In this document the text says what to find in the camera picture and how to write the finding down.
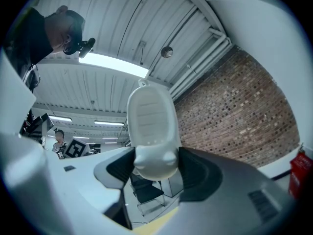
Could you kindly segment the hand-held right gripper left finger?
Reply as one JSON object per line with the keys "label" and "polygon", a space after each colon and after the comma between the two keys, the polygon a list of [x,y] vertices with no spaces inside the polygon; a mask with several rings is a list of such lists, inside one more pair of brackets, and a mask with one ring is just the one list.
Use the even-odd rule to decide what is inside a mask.
{"label": "hand-held right gripper left finger", "polygon": [[131,147],[64,160],[47,154],[52,185],[65,214],[64,234],[132,234],[123,188],[133,157]]}

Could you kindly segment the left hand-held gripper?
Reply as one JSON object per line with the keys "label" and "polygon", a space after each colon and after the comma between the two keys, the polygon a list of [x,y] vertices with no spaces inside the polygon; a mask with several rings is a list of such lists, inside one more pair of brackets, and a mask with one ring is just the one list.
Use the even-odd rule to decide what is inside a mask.
{"label": "left hand-held gripper", "polygon": [[63,152],[65,158],[83,157],[89,151],[89,145],[77,138],[72,138]]}

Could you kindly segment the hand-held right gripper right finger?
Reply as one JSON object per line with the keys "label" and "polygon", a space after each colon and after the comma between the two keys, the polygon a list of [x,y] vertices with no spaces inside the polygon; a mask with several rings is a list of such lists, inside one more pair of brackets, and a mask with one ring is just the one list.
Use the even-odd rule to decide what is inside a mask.
{"label": "hand-held right gripper right finger", "polygon": [[271,235],[293,198],[255,167],[192,148],[179,149],[183,192],[161,235]]}

